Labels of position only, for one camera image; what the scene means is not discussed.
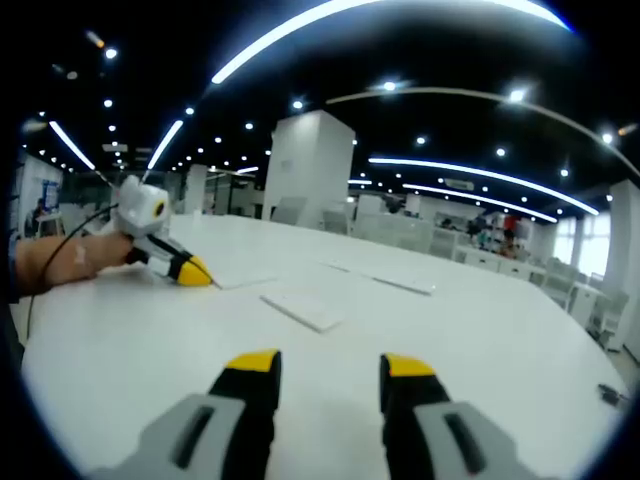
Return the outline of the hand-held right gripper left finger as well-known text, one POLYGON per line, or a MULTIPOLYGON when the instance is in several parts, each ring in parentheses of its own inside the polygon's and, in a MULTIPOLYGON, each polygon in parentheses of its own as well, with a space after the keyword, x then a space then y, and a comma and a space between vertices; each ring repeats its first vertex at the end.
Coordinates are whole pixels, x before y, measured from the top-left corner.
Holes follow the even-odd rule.
POLYGON ((191 394, 153 420, 120 464, 94 479, 263 479, 279 407, 278 349, 228 362, 205 394, 191 394))

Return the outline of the person's left hand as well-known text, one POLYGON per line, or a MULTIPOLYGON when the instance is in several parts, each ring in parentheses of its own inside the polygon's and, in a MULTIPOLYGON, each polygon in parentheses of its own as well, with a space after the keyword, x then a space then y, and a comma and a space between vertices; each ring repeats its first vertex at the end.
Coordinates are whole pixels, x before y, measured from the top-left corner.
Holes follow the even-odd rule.
POLYGON ((70 244, 70 281, 94 278, 106 268, 125 265, 133 249, 132 240, 118 232, 85 236, 70 244))

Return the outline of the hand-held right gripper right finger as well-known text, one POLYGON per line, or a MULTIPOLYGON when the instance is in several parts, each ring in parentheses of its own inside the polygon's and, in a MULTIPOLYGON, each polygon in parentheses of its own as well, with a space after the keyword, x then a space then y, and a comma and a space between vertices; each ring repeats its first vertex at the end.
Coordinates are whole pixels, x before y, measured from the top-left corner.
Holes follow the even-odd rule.
POLYGON ((435 370, 380 356, 382 444, 392 479, 536 479, 516 444, 468 402, 450 398, 435 370))

